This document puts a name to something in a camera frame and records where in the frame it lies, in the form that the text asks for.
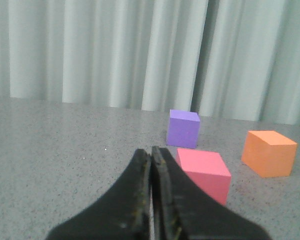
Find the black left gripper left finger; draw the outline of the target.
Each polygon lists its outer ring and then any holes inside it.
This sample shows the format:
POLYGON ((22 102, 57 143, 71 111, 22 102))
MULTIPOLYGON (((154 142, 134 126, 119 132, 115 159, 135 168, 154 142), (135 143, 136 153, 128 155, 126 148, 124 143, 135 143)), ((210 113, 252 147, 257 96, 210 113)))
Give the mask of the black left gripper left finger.
POLYGON ((95 203, 53 228, 49 240, 148 240, 151 159, 137 149, 128 166, 95 203))

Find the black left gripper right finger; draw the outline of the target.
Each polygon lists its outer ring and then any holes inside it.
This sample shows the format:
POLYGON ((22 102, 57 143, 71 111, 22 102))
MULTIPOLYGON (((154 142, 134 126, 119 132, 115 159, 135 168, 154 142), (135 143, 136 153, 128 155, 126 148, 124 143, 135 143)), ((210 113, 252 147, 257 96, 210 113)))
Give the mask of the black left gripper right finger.
POLYGON ((269 240, 258 224, 202 191, 167 148, 152 147, 152 199, 157 240, 269 240))

